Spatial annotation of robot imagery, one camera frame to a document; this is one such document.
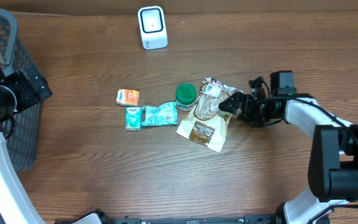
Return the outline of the brown white snack bag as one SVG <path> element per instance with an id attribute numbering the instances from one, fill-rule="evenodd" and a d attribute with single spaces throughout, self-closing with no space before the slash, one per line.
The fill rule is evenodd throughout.
<path id="1" fill-rule="evenodd" d="M 237 92 L 243 91 L 227 86 L 217 79 L 204 78 L 195 105 L 179 124 L 177 134 L 220 152 L 226 141 L 227 128 L 232 114 L 221 112 L 219 104 Z"/>

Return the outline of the green lid jar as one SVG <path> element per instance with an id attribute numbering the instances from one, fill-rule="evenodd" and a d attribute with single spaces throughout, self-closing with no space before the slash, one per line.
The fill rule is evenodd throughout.
<path id="1" fill-rule="evenodd" d="M 194 107 L 197 97 L 196 88 L 189 83 L 182 83 L 175 92 L 177 107 L 182 111 L 189 111 Z"/>

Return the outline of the teal packet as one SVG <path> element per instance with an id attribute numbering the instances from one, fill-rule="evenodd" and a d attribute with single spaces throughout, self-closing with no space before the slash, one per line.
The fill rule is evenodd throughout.
<path id="1" fill-rule="evenodd" d="M 167 102 L 160 106 L 143 106 L 145 118 L 142 126 L 168 126 L 178 124 L 177 103 Z"/>

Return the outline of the teal tissue pack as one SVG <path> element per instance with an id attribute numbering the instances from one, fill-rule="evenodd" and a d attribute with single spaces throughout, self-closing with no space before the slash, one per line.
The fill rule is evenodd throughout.
<path id="1" fill-rule="evenodd" d="M 142 129 L 141 107 L 126 107 L 125 130 L 140 131 Z"/>

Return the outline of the orange snack packet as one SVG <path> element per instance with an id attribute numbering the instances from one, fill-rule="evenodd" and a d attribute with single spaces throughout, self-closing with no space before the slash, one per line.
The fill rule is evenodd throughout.
<path id="1" fill-rule="evenodd" d="M 118 89 L 116 103 L 123 106 L 135 106 L 137 107 L 140 102 L 140 91 Z"/>

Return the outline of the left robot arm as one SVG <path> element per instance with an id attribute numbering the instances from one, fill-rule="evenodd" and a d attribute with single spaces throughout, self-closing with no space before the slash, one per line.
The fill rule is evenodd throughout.
<path id="1" fill-rule="evenodd" d="M 15 131 L 14 115 L 38 102 L 36 92 L 21 72 L 5 75 L 0 54 L 0 223 L 43 223 L 21 184 L 7 149 Z"/>

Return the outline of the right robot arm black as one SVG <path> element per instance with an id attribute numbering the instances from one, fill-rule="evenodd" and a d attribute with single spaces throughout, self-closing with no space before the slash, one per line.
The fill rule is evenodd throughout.
<path id="1" fill-rule="evenodd" d="M 298 93 L 293 72 L 281 70 L 249 81 L 249 94 L 236 92 L 219 104 L 254 128 L 281 121 L 312 140 L 308 186 L 274 214 L 245 215 L 244 223 L 329 223 L 337 208 L 358 208 L 358 124 L 338 118 L 307 93 Z"/>

